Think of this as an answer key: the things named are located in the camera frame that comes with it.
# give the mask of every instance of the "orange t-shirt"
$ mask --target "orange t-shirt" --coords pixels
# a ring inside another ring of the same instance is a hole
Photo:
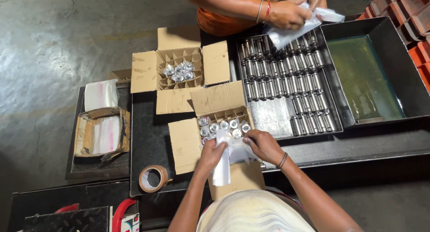
[[[260,18],[266,16],[266,11],[267,9],[261,10]],[[197,8],[197,22],[203,31],[216,36],[239,33],[257,24],[255,20],[227,17],[202,8]]]

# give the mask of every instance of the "packing tape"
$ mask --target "packing tape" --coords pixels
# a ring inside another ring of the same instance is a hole
[[[160,182],[156,187],[150,185],[148,181],[149,172],[151,172],[151,170],[156,170],[160,174]],[[140,185],[140,188],[145,192],[155,192],[160,190],[169,181],[172,180],[172,179],[167,180],[167,178],[169,178],[169,175],[167,174],[167,170],[164,167],[159,165],[147,166],[145,167],[145,169],[142,170],[142,172],[139,175],[139,185]]]

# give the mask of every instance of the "silver bangle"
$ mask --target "silver bangle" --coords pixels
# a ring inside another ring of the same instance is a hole
[[[260,9],[258,10],[257,23],[258,23],[258,19],[260,18],[261,6],[263,6],[263,0],[261,0]]]

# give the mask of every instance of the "red thread bracelet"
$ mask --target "red thread bracelet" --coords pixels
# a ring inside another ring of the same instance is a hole
[[[264,18],[264,20],[263,20],[263,22],[264,21],[266,21],[266,19],[267,19],[267,17],[269,16],[269,12],[270,12],[270,2],[268,2],[267,4],[269,4],[268,6],[267,6],[267,13],[266,13],[266,17]]]

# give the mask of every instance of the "white t-shirt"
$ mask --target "white t-shirt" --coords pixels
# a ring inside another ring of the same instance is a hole
[[[197,232],[315,232],[285,201],[263,190],[243,190],[213,202]]]

